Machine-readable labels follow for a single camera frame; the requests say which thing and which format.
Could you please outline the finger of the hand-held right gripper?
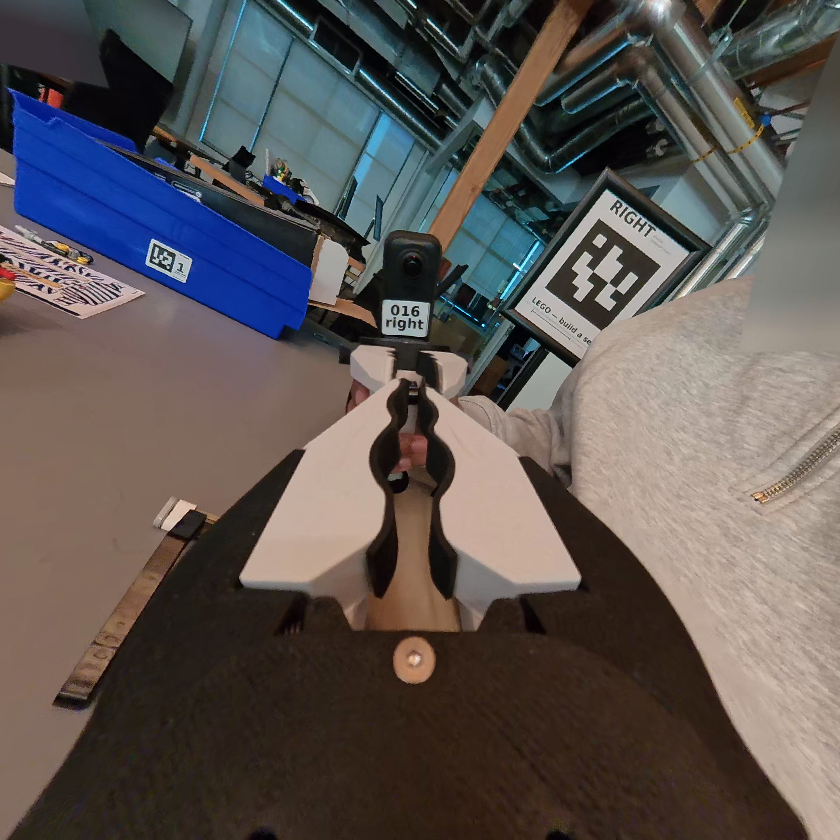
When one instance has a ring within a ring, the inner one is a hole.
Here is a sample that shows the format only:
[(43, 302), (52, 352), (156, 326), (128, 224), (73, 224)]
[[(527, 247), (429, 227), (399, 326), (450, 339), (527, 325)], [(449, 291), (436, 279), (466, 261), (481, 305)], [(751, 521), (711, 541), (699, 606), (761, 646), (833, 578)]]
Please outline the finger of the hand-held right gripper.
[(351, 401), (376, 396), (383, 401), (398, 386), (396, 351), (387, 346), (359, 346), (351, 353)]
[(427, 351), (427, 357), (427, 389), (453, 401), (466, 383), (467, 360), (449, 351)]

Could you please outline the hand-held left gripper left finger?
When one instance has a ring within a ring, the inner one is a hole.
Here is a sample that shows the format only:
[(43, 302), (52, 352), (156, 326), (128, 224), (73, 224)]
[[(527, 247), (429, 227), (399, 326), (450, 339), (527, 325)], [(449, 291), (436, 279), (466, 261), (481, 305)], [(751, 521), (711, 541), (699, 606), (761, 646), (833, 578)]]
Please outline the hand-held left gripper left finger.
[(364, 625), (372, 584), (366, 550), (385, 520), (371, 449), (392, 420), (393, 380), (310, 441), (239, 580), (244, 588), (332, 597)]

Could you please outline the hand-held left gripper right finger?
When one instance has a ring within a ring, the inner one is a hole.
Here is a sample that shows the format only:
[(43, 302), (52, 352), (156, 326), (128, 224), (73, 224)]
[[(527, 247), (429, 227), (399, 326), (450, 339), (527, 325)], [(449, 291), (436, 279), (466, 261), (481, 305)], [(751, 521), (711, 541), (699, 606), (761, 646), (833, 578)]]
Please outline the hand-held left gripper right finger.
[(433, 493), (428, 558), (462, 628), (490, 605), (575, 591), (581, 573), (515, 452), (436, 391), (418, 394)]

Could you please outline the small white lego piece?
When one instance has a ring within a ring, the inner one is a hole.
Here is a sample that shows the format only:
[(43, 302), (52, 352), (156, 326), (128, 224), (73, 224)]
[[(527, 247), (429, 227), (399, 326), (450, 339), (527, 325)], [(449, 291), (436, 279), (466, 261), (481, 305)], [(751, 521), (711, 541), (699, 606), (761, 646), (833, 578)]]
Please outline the small white lego piece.
[(170, 532), (190, 511), (196, 509), (196, 504), (181, 498), (171, 497), (153, 521), (156, 529)]

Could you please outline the person's right forearm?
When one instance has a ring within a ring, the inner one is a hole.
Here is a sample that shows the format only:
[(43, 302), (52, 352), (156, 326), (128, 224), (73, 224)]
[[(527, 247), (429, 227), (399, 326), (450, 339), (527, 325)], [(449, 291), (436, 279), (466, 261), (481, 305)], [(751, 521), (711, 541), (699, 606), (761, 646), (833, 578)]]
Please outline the person's right forearm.
[(504, 411), (484, 396), (460, 397), (456, 403), (518, 456), (533, 460), (566, 489), (572, 487), (574, 422), (571, 399), (564, 386), (544, 410)]

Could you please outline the person's right hand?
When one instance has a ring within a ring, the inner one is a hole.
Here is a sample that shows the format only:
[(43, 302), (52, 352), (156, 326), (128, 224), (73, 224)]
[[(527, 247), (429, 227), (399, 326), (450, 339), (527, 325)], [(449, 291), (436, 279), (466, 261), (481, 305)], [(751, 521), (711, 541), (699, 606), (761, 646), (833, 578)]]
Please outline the person's right hand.
[[(350, 413), (366, 401), (371, 395), (370, 390), (360, 382), (352, 380), (345, 403), (344, 412)], [(423, 466), (427, 453), (427, 440), (418, 433), (400, 431), (398, 435), (400, 454), (392, 468), (392, 475), (402, 474), (411, 469)]]

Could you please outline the cardboard box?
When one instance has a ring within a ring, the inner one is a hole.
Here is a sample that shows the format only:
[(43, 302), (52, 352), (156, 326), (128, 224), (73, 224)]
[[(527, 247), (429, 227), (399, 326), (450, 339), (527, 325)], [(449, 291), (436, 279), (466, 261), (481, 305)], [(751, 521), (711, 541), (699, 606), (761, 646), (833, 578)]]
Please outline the cardboard box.
[(350, 257), (345, 247), (318, 234), (311, 259), (309, 305), (375, 328), (375, 317), (369, 310), (340, 297), (345, 277), (349, 275), (350, 284), (354, 286), (365, 271), (365, 263)]

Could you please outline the wooden beam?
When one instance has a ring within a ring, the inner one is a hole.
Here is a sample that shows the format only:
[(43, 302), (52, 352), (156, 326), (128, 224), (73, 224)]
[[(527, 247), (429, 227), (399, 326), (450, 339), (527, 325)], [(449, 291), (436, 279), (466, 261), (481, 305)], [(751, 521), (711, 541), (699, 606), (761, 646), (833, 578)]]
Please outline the wooden beam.
[(442, 251), (448, 249), (592, 4), (560, 1), (547, 17), (428, 229)]

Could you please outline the person's grey hoodie torso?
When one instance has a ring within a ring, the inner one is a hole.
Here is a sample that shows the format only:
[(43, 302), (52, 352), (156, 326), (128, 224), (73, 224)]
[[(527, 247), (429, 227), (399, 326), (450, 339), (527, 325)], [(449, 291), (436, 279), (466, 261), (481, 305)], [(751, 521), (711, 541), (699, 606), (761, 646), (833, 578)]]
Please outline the person's grey hoodie torso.
[(556, 463), (675, 604), (811, 838), (838, 838), (838, 355), (744, 350), (751, 289), (597, 337), (553, 406)]

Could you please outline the framed marker sign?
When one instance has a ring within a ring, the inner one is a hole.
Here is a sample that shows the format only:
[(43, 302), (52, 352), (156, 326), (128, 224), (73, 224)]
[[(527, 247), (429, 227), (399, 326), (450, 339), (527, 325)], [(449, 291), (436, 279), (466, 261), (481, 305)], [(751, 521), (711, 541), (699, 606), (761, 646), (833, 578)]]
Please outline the framed marker sign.
[(604, 169), (501, 314), (575, 366), (609, 325), (657, 306), (710, 250), (688, 227)]

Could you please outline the blue plastic bin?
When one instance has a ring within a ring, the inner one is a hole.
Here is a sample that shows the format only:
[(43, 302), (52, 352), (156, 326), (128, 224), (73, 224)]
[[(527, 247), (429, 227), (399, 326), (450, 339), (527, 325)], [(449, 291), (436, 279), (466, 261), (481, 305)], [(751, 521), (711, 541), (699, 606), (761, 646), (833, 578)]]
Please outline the blue plastic bin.
[(121, 136), (12, 97), (19, 216), (269, 338), (301, 327), (310, 267), (152, 173)]

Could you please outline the silver metal ducts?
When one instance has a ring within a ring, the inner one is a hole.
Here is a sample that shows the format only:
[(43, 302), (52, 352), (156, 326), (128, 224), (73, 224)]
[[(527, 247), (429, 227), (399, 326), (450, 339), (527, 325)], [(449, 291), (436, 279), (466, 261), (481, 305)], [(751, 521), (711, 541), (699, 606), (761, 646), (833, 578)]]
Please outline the silver metal ducts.
[(620, 11), (564, 57), (536, 97), (560, 116), (586, 118), (613, 95), (639, 101), (614, 108), (558, 149), (543, 148), (521, 122), (513, 143), (531, 168), (559, 174), (596, 145), (649, 113), (733, 205), (731, 220), (671, 294), (682, 298), (738, 277), (763, 245), (784, 178), (770, 117), (740, 80), (795, 58), (838, 33), (838, 2), (787, 4), (734, 35), (710, 40), (688, 2), (623, 2)]

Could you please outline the zebra print instruction sheet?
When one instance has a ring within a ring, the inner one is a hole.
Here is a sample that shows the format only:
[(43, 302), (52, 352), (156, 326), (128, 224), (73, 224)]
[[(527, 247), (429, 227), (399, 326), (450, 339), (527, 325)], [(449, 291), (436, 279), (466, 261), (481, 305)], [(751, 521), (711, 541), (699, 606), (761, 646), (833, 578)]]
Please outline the zebra print instruction sheet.
[(142, 290), (53, 255), (1, 227), (1, 267), (15, 274), (16, 292), (76, 319), (88, 319), (144, 295)]

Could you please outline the small yellow black tool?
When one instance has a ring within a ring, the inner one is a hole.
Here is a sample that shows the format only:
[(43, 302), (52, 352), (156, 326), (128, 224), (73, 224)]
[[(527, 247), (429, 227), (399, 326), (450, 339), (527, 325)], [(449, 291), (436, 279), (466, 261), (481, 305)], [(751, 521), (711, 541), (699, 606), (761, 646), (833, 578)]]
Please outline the small yellow black tool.
[(78, 248), (74, 248), (60, 241), (43, 239), (36, 233), (36, 231), (21, 225), (16, 225), (15, 230), (22, 238), (25, 238), (27, 241), (53, 255), (61, 256), (62, 258), (81, 266), (91, 266), (93, 264), (93, 257), (85, 252), (79, 251)]

